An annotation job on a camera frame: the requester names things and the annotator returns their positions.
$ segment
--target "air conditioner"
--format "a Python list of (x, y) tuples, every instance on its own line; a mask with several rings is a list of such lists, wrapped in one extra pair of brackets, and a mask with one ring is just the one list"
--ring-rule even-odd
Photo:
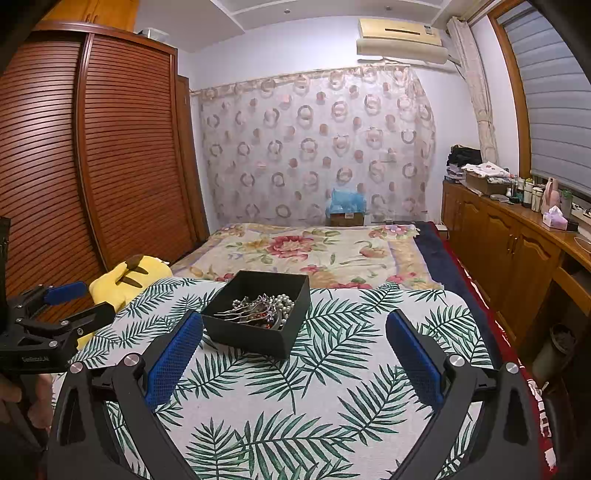
[(443, 64), (449, 52), (436, 28), (396, 20), (360, 18), (357, 55), (395, 57)]

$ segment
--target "wooden window frame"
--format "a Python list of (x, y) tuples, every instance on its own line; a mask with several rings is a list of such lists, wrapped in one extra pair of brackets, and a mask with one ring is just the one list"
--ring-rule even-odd
[(495, 30), (507, 71), (513, 90), (513, 100), (515, 102), (515, 113), (517, 114), (517, 133), (519, 137), (519, 176), (527, 179), (531, 176), (531, 137), (530, 137), (530, 117), (527, 113), (527, 102), (525, 101), (525, 91), (523, 90), (523, 81), (519, 73), (519, 66), (515, 58), (515, 52), (511, 47), (511, 42), (507, 32), (497, 20), (501, 15), (522, 4), (525, 0), (505, 0), (493, 8), (488, 18), (491, 21), (492, 28)]

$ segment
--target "louvered wardrobe door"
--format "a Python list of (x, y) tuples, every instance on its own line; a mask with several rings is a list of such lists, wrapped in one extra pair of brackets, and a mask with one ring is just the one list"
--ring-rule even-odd
[(87, 180), (111, 267), (134, 254), (175, 261), (196, 240), (181, 188), (172, 61), (117, 38), (92, 40), (84, 105)]
[[(0, 215), (12, 219), (7, 293), (87, 283), (103, 271), (87, 229), (72, 115), (83, 34), (34, 33), (0, 77)], [(92, 305), (47, 312), (56, 320)]]

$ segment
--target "blue gripper pad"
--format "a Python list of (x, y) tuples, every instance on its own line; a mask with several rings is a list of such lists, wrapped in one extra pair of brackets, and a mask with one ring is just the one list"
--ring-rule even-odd
[(437, 411), (443, 405), (441, 373), (417, 339), (418, 332), (401, 317), (398, 310), (388, 315), (386, 338), (406, 372), (418, 399)]
[(60, 287), (48, 288), (43, 301), (48, 305), (59, 305), (60, 303), (79, 299), (86, 295), (87, 292), (86, 284), (83, 281), (77, 281)]
[(148, 374), (146, 404), (152, 411), (168, 403), (203, 337), (203, 319), (192, 313), (180, 326)]

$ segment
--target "jewelry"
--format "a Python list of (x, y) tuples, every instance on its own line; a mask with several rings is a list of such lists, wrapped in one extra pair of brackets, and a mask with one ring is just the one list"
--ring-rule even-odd
[(286, 294), (277, 297), (266, 294), (259, 295), (255, 300), (244, 297), (232, 301), (232, 308), (216, 314), (223, 320), (234, 323), (280, 330), (283, 328), (293, 309), (294, 302)]

